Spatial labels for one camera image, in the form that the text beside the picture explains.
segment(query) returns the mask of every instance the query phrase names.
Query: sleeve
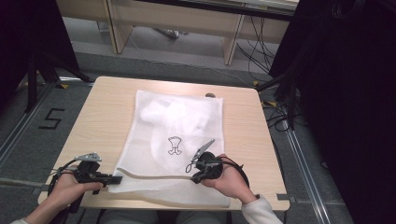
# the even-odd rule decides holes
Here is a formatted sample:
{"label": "sleeve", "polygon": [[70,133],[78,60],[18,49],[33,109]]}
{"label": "sleeve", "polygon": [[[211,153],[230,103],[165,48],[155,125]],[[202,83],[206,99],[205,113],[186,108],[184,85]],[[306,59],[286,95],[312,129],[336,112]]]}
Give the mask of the sleeve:
{"label": "sleeve", "polygon": [[26,222],[26,221],[22,218],[22,219],[15,220],[15,221],[11,222],[11,224],[29,224],[29,223]]}
{"label": "sleeve", "polygon": [[260,195],[260,198],[252,203],[242,205],[242,214],[250,224],[281,224],[272,210],[271,204]]}

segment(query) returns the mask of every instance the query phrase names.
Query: gray carpet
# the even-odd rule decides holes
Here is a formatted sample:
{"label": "gray carpet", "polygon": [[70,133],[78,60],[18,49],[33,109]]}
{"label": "gray carpet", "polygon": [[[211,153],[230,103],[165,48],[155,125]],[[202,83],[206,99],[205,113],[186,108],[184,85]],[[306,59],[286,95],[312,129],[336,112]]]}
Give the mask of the gray carpet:
{"label": "gray carpet", "polygon": [[[249,73],[244,71],[220,70],[220,72],[241,78],[247,84],[235,77],[229,77],[209,69],[170,66],[142,60],[84,53],[77,53],[77,57],[81,70],[91,77],[101,75],[138,77],[237,87],[246,87],[247,84],[252,85],[253,81]],[[70,76],[63,70],[60,70],[59,74],[61,76]],[[253,75],[263,79],[267,78],[259,74]],[[90,90],[91,87],[79,85],[78,83],[69,85],[65,90],[53,89],[43,102],[21,141],[1,167],[0,177],[44,183]],[[272,101],[274,90],[264,91],[260,94],[260,97],[263,100]],[[4,135],[12,130],[19,117],[21,117],[25,107],[25,97],[26,90],[20,90],[9,103],[9,107],[1,112],[2,136],[0,140],[2,142],[5,140]],[[61,119],[57,129],[39,129],[39,126],[51,126],[54,124],[54,121],[44,120],[52,108],[64,109],[64,111],[53,112],[53,117]],[[268,119],[272,114],[273,111],[265,110],[265,115]],[[304,123],[303,118],[298,120],[300,123]],[[287,223],[318,223],[286,134],[278,132],[274,128],[271,128],[270,132],[279,150],[285,185],[291,200],[290,209],[286,214]],[[304,150],[309,168],[318,185],[319,192],[326,203],[332,223],[353,223],[332,181],[332,177],[320,165],[320,153],[309,131],[309,127],[296,124],[296,133]],[[15,188],[4,185],[1,185],[0,188],[0,223],[9,223],[14,219],[25,217],[35,208],[38,195],[32,194],[33,188]],[[78,216],[81,214],[82,211],[71,216],[68,223],[76,223]],[[88,209],[82,219],[82,223],[94,223],[97,214],[97,210]],[[281,220],[284,220],[285,216],[283,213],[276,214]],[[246,223],[246,221],[240,212],[233,212],[233,223]]]}

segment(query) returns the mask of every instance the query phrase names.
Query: person's right hand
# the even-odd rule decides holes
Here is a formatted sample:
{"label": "person's right hand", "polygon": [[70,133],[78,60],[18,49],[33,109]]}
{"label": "person's right hand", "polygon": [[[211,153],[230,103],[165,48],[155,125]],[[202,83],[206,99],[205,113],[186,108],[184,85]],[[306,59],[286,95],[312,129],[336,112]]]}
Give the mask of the person's right hand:
{"label": "person's right hand", "polygon": [[[225,154],[220,155],[223,161],[232,162]],[[218,179],[204,179],[201,183],[207,187],[214,188],[227,197],[237,198],[243,204],[257,200],[253,192],[246,184],[244,178],[231,165],[223,164],[223,172]]]}

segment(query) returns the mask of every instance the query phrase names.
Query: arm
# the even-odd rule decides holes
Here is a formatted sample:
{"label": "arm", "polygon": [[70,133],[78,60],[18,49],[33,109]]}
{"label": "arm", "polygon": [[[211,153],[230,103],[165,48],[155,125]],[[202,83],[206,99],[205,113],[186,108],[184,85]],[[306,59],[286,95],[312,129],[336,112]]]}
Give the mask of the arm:
{"label": "arm", "polygon": [[282,223],[267,200],[263,196],[256,197],[244,178],[231,165],[223,164],[223,172],[219,179],[205,179],[201,183],[227,197],[239,199],[242,203],[242,213],[250,224]]}
{"label": "arm", "polygon": [[101,183],[79,184],[72,174],[63,174],[49,197],[26,217],[24,221],[31,224],[49,223],[60,211],[75,201],[82,193],[101,187]]}

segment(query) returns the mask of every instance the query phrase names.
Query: black logo on fabric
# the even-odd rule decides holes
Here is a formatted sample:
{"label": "black logo on fabric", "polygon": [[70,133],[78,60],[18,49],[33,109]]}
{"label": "black logo on fabric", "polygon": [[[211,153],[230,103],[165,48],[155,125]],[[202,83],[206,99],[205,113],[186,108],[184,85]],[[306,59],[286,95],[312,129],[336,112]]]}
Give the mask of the black logo on fabric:
{"label": "black logo on fabric", "polygon": [[178,149],[178,145],[179,145],[180,142],[181,142],[181,138],[179,138],[179,137],[177,137],[177,136],[173,136],[173,137],[168,138],[168,140],[169,140],[169,142],[171,142],[171,144],[172,144],[172,150],[169,150],[168,153],[169,153],[170,155],[173,155],[173,154],[175,154],[175,153],[176,153],[177,155],[180,155],[181,151]]}

